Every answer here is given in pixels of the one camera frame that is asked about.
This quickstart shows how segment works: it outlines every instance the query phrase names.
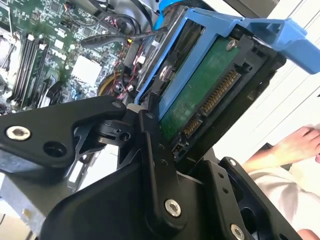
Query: black mounting arm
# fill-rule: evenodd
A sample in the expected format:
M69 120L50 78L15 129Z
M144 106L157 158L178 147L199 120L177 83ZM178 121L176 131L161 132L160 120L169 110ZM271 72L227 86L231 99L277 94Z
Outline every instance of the black mounting arm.
M84 154L120 146L118 170L62 199L40 240L301 239L234 159L177 172L156 111L139 107L99 96L0 117L1 171L41 186Z

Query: sleeve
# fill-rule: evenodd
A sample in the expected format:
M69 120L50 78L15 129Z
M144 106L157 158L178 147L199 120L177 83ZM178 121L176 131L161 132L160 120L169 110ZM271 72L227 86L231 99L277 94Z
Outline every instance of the sleeve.
M291 226L308 229L320 238L320 197L304 191L293 176L281 167L249 174Z

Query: screw hole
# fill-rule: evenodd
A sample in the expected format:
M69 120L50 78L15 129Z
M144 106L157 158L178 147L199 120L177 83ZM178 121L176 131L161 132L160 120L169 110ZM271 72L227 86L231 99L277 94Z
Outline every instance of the screw hole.
M130 137L131 137L130 133L124 132L124 133L121 133L120 140L121 141L128 141L130 139Z
M166 160L161 159L160 162L161 162L162 165L168 166L168 162Z
M44 152L53 158L61 158L67 154L67 148L61 142L48 141L43 145Z
M165 150L165 146L163 146L161 143L159 143L158 147L159 147L161 150Z

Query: black plastic bracket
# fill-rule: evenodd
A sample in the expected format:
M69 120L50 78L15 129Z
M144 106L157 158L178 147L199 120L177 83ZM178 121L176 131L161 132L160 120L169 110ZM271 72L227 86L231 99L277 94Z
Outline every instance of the black plastic bracket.
M172 237L187 225L187 211L179 191L174 156L161 141L158 119L147 110L141 110L138 117L145 146L141 153L146 220L157 235ZM179 216L173 216L166 210L167 200L179 204Z
M104 95L1 116L0 171L41 183L58 181L76 158L75 129L125 113L125 105ZM9 138L13 126L28 129L29 138Z
M229 175L245 226L255 239L300 239L297 232L236 160L224 157L219 165Z

